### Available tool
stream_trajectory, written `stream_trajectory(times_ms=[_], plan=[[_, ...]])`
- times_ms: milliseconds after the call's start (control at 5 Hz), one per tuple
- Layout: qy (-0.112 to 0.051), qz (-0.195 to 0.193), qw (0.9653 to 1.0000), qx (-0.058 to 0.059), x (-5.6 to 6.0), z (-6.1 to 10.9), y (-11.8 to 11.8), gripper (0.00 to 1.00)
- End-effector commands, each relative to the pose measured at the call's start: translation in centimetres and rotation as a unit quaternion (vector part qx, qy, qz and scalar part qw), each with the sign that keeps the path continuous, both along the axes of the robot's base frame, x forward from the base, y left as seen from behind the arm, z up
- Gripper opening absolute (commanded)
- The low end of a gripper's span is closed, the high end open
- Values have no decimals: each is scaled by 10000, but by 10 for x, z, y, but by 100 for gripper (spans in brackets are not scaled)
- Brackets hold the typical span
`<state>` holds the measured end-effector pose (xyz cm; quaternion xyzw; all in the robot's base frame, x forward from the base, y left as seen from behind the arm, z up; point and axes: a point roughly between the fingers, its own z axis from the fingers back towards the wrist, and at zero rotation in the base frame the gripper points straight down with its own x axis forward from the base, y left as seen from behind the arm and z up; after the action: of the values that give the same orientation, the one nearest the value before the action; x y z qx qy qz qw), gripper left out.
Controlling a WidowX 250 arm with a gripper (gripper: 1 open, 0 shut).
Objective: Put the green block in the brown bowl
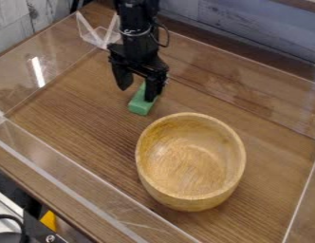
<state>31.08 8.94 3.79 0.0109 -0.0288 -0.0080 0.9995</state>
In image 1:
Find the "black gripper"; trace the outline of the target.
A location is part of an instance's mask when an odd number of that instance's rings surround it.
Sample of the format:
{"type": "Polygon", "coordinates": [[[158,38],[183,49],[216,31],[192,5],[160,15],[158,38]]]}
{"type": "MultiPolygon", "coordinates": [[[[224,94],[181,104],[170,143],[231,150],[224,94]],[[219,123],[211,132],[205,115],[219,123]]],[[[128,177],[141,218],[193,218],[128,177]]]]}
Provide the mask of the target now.
{"type": "Polygon", "coordinates": [[[125,91],[133,84],[133,75],[145,79],[145,101],[152,103],[166,85],[168,64],[158,57],[158,30],[138,36],[124,36],[122,42],[109,45],[109,61],[117,85],[125,91]]]}

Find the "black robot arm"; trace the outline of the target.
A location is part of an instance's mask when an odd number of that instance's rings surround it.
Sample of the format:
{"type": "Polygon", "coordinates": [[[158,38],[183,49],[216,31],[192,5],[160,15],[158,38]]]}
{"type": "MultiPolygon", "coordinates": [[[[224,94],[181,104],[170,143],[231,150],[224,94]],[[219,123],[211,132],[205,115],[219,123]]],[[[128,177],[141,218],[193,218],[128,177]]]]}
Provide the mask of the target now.
{"type": "Polygon", "coordinates": [[[109,61],[117,85],[126,90],[133,75],[145,78],[145,101],[152,103],[161,94],[168,79],[169,65],[158,57],[158,49],[168,47],[158,40],[160,0],[113,0],[120,17],[121,44],[109,44],[109,61]]]}

